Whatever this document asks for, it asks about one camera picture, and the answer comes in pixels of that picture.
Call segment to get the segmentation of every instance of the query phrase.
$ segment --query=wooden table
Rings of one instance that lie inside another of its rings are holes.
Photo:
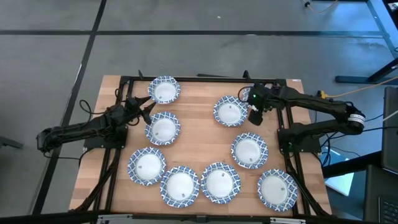
[[[114,90],[118,87],[120,78],[120,76],[114,75],[104,76],[95,107],[96,112],[104,111],[107,106],[114,104]],[[279,152],[277,141],[276,130],[279,128],[279,124],[276,110],[264,113],[264,121],[260,126],[245,121],[241,127],[227,128],[214,119],[214,104],[222,96],[235,96],[241,87],[248,85],[247,83],[181,82],[180,84],[182,89],[180,97],[171,104],[156,105],[151,113],[161,111],[174,113],[180,120],[180,135],[169,146],[155,146],[144,134],[145,122],[140,122],[135,127],[129,127],[126,147],[121,151],[111,211],[145,214],[291,216],[291,210],[280,213],[267,208],[257,196],[257,181],[264,171],[273,168],[285,170],[284,159]],[[149,82],[135,81],[133,96],[147,96],[148,85]],[[301,80],[287,80],[287,85],[303,92]],[[287,126],[285,112],[283,114],[285,126]],[[292,114],[295,122],[310,123],[308,110],[296,107],[292,108]],[[257,133],[264,138],[268,145],[269,157],[260,169],[249,170],[240,167],[231,156],[231,143],[237,135],[244,132]],[[192,206],[187,208],[170,207],[163,202],[160,196],[160,181],[145,187],[134,183],[127,174],[127,162],[131,154],[147,146],[157,147],[162,151],[166,158],[167,170],[184,165],[193,169],[199,178],[205,167],[214,162],[225,162],[232,165],[241,178],[241,192],[231,203],[226,205],[211,203],[200,191]],[[104,149],[94,149],[84,156],[70,208],[79,206],[97,184],[103,154]],[[323,209],[331,213],[319,161],[310,153],[300,153],[300,156],[307,188]],[[108,186],[105,186],[100,208],[104,208],[104,198],[106,198],[107,192]],[[300,213],[303,212],[300,195],[298,209]]]

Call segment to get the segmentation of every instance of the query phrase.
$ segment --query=wooden tabletop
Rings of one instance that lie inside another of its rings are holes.
[[[115,102],[114,90],[119,86],[120,76],[106,75],[99,91],[95,111],[104,111]],[[255,126],[249,121],[238,128],[227,128],[219,124],[213,116],[215,103],[225,95],[236,96],[238,90],[247,83],[203,83],[181,82],[180,97],[167,105],[156,105],[151,114],[169,111],[176,115],[181,124],[181,132],[169,146],[155,146],[144,134],[145,122],[129,127],[125,148],[121,151],[119,169],[114,188],[112,212],[118,213],[163,213],[196,215],[249,215],[249,216],[291,216],[291,210],[275,212],[261,203],[257,196],[257,181],[261,174],[270,169],[285,170],[283,156],[279,153],[276,130],[279,128],[276,110],[263,113],[264,121]],[[133,96],[147,96],[149,82],[135,81]],[[301,80],[287,80],[287,85],[303,93]],[[310,123],[308,110],[292,108],[295,122]],[[285,126],[287,118],[284,112]],[[254,132],[264,138],[268,145],[269,157],[260,169],[245,169],[235,163],[231,156],[231,143],[241,133]],[[211,203],[200,191],[192,206],[173,208],[163,202],[159,182],[145,187],[134,183],[127,174],[127,162],[136,150],[147,146],[159,148],[166,159],[169,170],[175,166],[188,166],[198,177],[205,167],[214,162],[225,162],[233,166],[241,178],[241,191],[226,205]],[[70,208],[76,208],[94,188],[100,175],[104,149],[94,149],[82,159]],[[319,161],[312,154],[300,153],[305,183],[311,194],[323,209],[331,213],[322,170]],[[106,198],[108,186],[103,191]],[[298,209],[302,213],[301,196]],[[100,208],[104,208],[104,199]]]

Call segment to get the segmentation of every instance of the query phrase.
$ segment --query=floor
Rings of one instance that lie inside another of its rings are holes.
[[[0,30],[91,30],[100,2],[1,0]],[[372,3],[398,46],[397,31],[381,0]],[[329,4],[314,1],[312,6],[323,9]],[[113,0],[106,3],[98,29],[378,31],[365,3],[341,2],[330,11],[314,14],[299,0]],[[25,144],[23,149],[0,150],[0,217],[30,213],[47,161],[36,150],[35,137],[60,124],[88,40],[89,35],[0,35],[0,136]],[[103,75],[137,75],[138,69],[144,75],[231,77],[249,70],[252,77],[299,78],[308,94],[322,89],[334,95],[363,87],[337,84],[335,75],[368,76],[392,59],[385,40],[370,36],[99,35],[77,100],[94,106]],[[373,118],[383,111],[384,87],[341,100],[354,102],[367,118]],[[329,118],[317,114],[317,121]],[[87,114],[75,105],[70,123],[86,119]],[[61,156],[78,157],[82,145],[65,144]],[[378,151],[381,131],[341,138],[332,141],[332,146],[360,155]],[[59,160],[44,213],[67,211],[77,171],[77,161]],[[363,190],[363,178],[358,177],[354,189]],[[360,190],[355,192],[351,200],[339,199],[330,190],[330,201],[362,218],[363,198]],[[346,206],[345,200],[352,206]]]

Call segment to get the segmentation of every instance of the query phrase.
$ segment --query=gray carpet floor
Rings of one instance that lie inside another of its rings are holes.
[[[372,2],[398,46],[396,28],[381,0]],[[329,4],[314,2],[312,6],[320,10]],[[99,5],[97,0],[2,0],[0,30],[91,30]],[[360,2],[341,2],[328,12],[314,14],[299,0],[113,0],[106,4],[99,30],[378,28],[367,5]],[[36,150],[35,137],[44,128],[60,124],[87,41],[87,35],[0,35],[0,136],[25,144],[23,149],[0,150],[0,217],[30,212],[46,163]],[[78,100],[94,106],[103,75],[137,75],[138,69],[151,76],[209,73],[231,77],[240,77],[249,70],[252,77],[302,79],[308,94],[325,90],[334,95],[363,87],[337,84],[336,75],[368,76],[392,59],[380,37],[102,35],[95,39]],[[341,100],[354,102],[367,118],[373,118],[383,111],[384,87]],[[315,113],[310,113],[314,120]],[[327,114],[317,115],[317,121],[330,119]],[[76,104],[71,123],[86,119],[87,114]],[[381,131],[341,138],[333,146],[360,155],[379,151]],[[82,147],[83,142],[65,144],[61,156],[78,157]],[[45,213],[68,209],[77,171],[77,161],[59,160]],[[360,180],[354,183],[356,187],[363,187],[363,178],[356,179]],[[332,205],[339,208],[343,200],[334,198],[330,199]],[[353,205],[356,211],[361,209],[361,200]],[[360,212],[351,214],[361,218]]]

